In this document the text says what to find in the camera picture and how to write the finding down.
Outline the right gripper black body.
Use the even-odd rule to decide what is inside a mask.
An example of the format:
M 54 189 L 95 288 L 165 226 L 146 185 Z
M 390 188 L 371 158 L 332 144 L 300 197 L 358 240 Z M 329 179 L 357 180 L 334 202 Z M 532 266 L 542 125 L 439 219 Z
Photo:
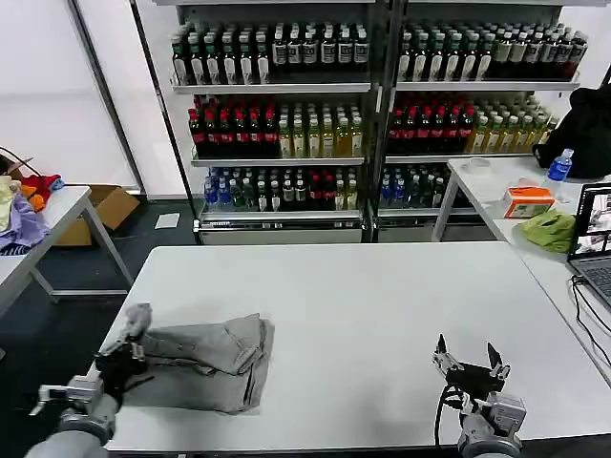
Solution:
M 491 392 L 499 391 L 499 379 L 491 375 L 489 367 L 463 364 L 462 368 L 450 368 L 446 382 L 468 393 L 472 399 L 485 401 Z

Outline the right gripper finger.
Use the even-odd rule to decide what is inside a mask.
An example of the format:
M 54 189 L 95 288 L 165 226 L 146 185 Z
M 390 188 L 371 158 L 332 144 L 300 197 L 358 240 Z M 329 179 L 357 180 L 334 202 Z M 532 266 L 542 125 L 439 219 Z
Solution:
M 432 363 L 443 376 L 447 377 L 451 372 L 462 371 L 464 366 L 448 350 L 445 338 L 439 335 L 436 347 L 432 353 Z
M 491 343 L 487 343 L 488 358 L 491 366 L 490 376 L 497 380 L 506 380 L 511 367 L 502 362 L 500 353 Z

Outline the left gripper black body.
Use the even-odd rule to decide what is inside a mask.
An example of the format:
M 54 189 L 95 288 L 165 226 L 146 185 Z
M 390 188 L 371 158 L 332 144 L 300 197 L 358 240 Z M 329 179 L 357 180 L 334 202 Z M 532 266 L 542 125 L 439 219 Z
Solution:
M 115 343 L 95 354 L 95 368 L 103 382 L 104 392 L 121 396 L 127 383 L 147 370 L 146 359 L 138 363 L 131 359 L 130 343 Z

